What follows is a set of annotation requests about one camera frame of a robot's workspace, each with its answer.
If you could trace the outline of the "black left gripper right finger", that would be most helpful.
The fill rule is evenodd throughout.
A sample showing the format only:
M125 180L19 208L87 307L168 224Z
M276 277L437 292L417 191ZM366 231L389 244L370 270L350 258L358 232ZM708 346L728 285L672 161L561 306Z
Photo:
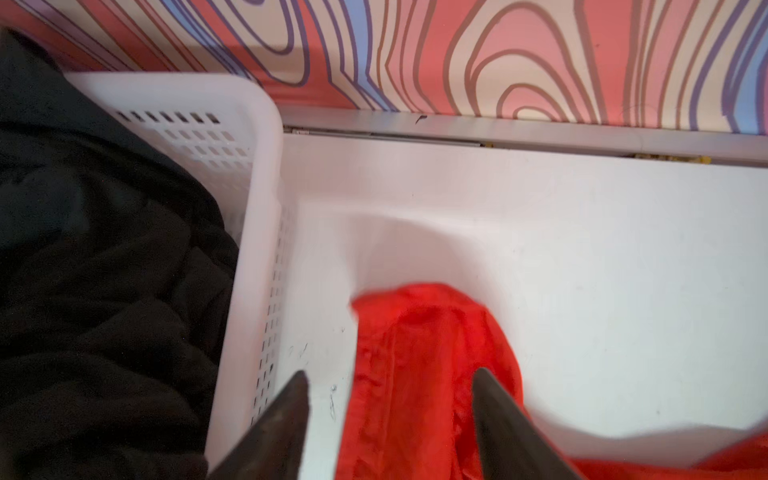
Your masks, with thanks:
M577 480L580 475L526 417L492 372L472 381L476 439L486 479Z

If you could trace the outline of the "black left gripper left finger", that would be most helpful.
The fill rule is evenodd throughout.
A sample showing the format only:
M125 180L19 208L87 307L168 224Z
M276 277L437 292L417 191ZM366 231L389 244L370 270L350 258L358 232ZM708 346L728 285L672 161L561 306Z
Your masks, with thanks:
M210 479L296 479L310 416L309 381L295 373Z

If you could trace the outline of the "red t-shirt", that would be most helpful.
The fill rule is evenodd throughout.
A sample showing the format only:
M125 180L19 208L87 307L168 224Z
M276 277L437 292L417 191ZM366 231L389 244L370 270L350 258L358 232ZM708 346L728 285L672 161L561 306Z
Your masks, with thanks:
M520 368L490 311L444 284L369 293L352 306L358 318L356 358L336 477L486 479L472 411L475 372L490 370L524 410ZM689 468L567 459L557 453L579 479L767 475L762 434Z

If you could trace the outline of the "black garment in basket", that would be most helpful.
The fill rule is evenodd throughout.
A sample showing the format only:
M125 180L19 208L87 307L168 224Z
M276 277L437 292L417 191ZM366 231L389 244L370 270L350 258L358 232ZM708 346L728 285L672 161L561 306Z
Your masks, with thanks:
M197 180L2 31L7 475L205 478L237 256Z

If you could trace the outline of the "white plastic laundry basket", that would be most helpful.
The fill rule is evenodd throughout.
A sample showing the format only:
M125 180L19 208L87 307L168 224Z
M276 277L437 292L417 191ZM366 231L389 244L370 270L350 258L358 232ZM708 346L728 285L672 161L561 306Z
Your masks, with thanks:
M219 466L278 391L291 210L283 125L255 83L225 74L71 73L68 80L215 198L239 246L205 455Z

